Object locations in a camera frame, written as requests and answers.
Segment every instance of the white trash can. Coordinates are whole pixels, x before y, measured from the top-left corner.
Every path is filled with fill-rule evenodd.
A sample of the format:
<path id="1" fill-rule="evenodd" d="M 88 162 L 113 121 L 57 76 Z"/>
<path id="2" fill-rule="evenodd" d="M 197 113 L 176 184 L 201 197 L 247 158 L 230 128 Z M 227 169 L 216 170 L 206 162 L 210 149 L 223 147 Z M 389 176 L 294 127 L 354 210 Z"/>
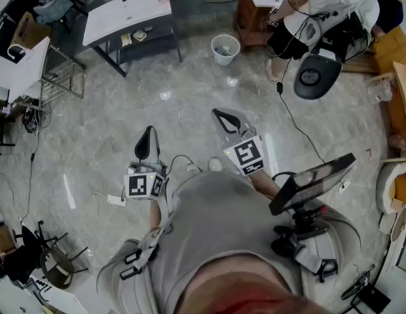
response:
<path id="1" fill-rule="evenodd" d="M 212 39 L 211 47 L 215 61 L 219 65 L 228 65 L 241 50 L 240 42 L 235 37 L 226 34 Z"/>

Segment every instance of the gray marble floor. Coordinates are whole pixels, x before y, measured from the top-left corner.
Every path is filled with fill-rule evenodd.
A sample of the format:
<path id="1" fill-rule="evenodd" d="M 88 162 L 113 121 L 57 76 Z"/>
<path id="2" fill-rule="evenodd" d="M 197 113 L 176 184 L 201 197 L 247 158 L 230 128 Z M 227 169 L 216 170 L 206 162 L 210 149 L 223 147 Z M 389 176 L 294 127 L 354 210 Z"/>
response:
<path id="1" fill-rule="evenodd" d="M 148 227 L 148 201 L 130 201 L 127 207 L 108 204 L 95 192 L 119 195 L 122 176 L 132 151 L 132 139 L 147 125 L 154 125 L 160 139 L 161 158 L 169 164 L 176 154 L 186 154 L 201 167 L 214 156 L 223 165 L 233 165 L 222 155 L 221 143 L 212 124 L 214 107 L 243 111 L 262 135 L 269 160 L 268 171 L 300 171 L 319 165 L 309 140 L 297 131 L 290 116 L 265 76 L 263 50 L 236 57 L 226 67 L 212 58 L 210 41 L 215 33 L 181 41 L 184 62 L 175 52 L 134 61 L 126 78 L 87 50 L 79 57 L 87 64 L 84 99 L 62 96 L 52 104 L 51 123 L 40 134 L 33 162 L 27 225 L 43 219 L 50 234 L 70 232 L 65 247 L 76 251 L 88 246 L 84 263 L 97 272 L 127 238 L 140 238 Z M 322 199 L 346 215 L 359 229 L 363 248 L 355 264 L 362 271 L 380 261 L 386 238 L 377 230 L 380 213 L 375 204 L 379 160 L 388 153 L 387 114 L 371 105 L 364 76 L 342 74 L 333 89 L 316 101 L 293 93 L 297 64 L 292 62 L 284 79 L 283 98 L 297 125 L 311 136 L 325 161 L 352 152 L 357 163 L 348 174 L 351 185 L 344 194 Z M 10 139 L 15 148 L 4 148 L 0 171 L 7 174 L 20 215 L 28 209 L 30 155 L 37 138 L 15 124 Z M 174 172 L 185 162 L 178 160 Z M 70 209 L 64 186 L 67 178 L 76 209 Z M 8 225 L 19 229 L 9 188 L 0 176 L 0 210 Z M 344 305 L 338 295 L 352 283 L 357 267 L 351 264 L 341 275 L 335 297 L 327 307 Z"/>

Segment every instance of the cardboard box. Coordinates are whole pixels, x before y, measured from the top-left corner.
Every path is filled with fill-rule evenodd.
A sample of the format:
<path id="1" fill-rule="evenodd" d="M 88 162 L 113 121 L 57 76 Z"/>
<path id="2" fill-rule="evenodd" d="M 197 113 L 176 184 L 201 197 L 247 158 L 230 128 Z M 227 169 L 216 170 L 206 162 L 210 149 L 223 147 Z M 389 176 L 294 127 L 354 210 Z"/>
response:
<path id="1" fill-rule="evenodd" d="M 0 253 L 6 253 L 15 248 L 9 229 L 4 224 L 0 225 Z"/>

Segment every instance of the white marker cube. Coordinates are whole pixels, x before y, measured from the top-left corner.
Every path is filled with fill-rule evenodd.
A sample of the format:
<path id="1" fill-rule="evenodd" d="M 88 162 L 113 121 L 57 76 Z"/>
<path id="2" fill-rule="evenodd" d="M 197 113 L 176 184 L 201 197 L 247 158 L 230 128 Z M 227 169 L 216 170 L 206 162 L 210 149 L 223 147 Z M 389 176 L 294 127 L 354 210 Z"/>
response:
<path id="1" fill-rule="evenodd" d="M 127 198 L 157 199 L 163 183 L 164 178 L 156 172 L 135 173 L 124 176 L 124 189 Z"/>
<path id="2" fill-rule="evenodd" d="M 242 175 L 250 175 L 264 167 L 264 150 L 259 135 L 246 139 L 223 151 Z"/>

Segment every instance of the black shorts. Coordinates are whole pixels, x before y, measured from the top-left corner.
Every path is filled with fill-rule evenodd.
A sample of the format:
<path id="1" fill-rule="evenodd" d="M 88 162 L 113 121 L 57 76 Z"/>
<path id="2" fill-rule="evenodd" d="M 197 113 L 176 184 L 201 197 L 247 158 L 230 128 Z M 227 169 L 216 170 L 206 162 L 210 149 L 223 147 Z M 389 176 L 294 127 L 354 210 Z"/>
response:
<path id="1" fill-rule="evenodd" d="M 272 37 L 267 41 L 272 47 L 274 53 L 283 60 L 299 60 L 303 54 L 308 52 L 306 44 L 294 37 L 286 28 L 283 22 L 280 22 L 274 31 Z"/>

